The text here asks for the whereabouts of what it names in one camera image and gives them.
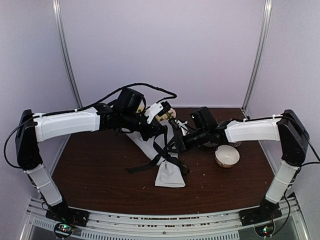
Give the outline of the white wrapping paper sheet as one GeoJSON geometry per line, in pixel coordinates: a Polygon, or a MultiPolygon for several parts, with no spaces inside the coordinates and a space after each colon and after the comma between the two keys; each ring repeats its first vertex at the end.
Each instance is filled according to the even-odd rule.
{"type": "Polygon", "coordinates": [[[127,136],[141,149],[149,159],[149,163],[127,168],[133,174],[158,167],[154,185],[165,188],[184,188],[186,186],[183,179],[183,163],[178,160],[177,153],[164,152],[165,140],[171,140],[174,131],[169,121],[161,121],[167,127],[167,134],[161,134],[144,141],[139,132],[128,133],[127,136]]]}

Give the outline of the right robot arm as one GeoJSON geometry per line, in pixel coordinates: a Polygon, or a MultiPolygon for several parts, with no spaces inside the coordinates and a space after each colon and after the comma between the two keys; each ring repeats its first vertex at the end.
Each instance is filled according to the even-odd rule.
{"type": "Polygon", "coordinates": [[[170,123],[174,129],[173,138],[166,144],[170,153],[184,153],[202,144],[216,146],[246,141],[280,142],[282,157],[263,205],[256,210],[259,220],[268,220],[275,212],[275,205],[285,196],[299,170],[305,166],[307,150],[314,150],[310,135],[296,113],[286,109],[281,114],[256,119],[230,119],[217,123],[207,107],[190,114],[195,129],[174,119],[170,123]]]}

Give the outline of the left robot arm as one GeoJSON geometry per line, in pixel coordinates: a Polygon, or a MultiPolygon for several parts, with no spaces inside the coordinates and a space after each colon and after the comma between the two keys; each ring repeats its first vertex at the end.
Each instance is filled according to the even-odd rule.
{"type": "Polygon", "coordinates": [[[129,133],[139,132],[145,141],[157,134],[164,134],[165,128],[156,121],[156,116],[167,112],[171,108],[168,101],[177,98],[177,95],[161,87],[143,83],[144,87],[167,94],[154,104],[147,105],[145,96],[133,89],[138,86],[139,83],[131,83],[119,87],[81,108],[48,113],[24,110],[18,126],[9,134],[9,137],[15,137],[17,164],[10,161],[7,164],[28,175],[52,208],[53,215],[61,222],[69,221],[72,211],[44,166],[38,144],[60,136],[105,130],[126,129],[129,133]]]}

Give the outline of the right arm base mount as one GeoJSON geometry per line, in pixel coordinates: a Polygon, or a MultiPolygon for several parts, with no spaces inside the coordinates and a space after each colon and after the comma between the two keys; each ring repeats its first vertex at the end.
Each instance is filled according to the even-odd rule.
{"type": "Polygon", "coordinates": [[[257,207],[239,212],[242,226],[254,225],[255,233],[263,238],[272,236],[276,230],[274,220],[282,215],[279,204],[267,200],[262,200],[257,207]]]}

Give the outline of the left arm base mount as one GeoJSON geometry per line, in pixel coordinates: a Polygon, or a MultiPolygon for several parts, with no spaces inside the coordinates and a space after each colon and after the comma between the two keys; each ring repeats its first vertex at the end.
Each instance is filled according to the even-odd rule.
{"type": "Polygon", "coordinates": [[[86,210],[71,208],[65,200],[51,206],[47,202],[45,217],[57,223],[53,227],[53,233],[59,239],[69,238],[78,227],[86,227],[90,213],[86,210]]]}

